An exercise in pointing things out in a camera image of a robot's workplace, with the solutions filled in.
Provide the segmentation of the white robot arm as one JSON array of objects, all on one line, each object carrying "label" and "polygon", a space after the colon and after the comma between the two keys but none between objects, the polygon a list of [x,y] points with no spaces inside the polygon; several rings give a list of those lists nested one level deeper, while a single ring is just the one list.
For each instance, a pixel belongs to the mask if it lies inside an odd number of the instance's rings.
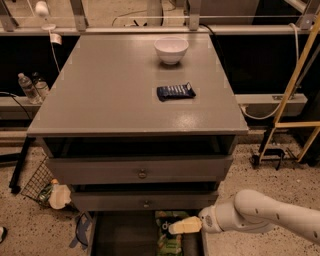
[{"label": "white robot arm", "polygon": [[197,216],[171,224],[169,233],[265,233],[275,225],[320,244],[319,211],[283,203],[250,189],[239,191],[233,199],[224,203],[203,208]]}]

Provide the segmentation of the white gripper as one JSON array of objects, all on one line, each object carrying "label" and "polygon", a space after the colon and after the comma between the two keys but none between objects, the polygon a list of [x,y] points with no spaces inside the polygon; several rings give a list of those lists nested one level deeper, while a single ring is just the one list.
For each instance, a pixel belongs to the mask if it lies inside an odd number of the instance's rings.
[{"label": "white gripper", "polygon": [[207,233],[222,232],[222,229],[217,221],[216,207],[214,205],[203,208],[199,212],[198,217],[188,217],[171,224],[169,226],[169,233],[172,235],[197,233],[201,230],[201,228]]}]

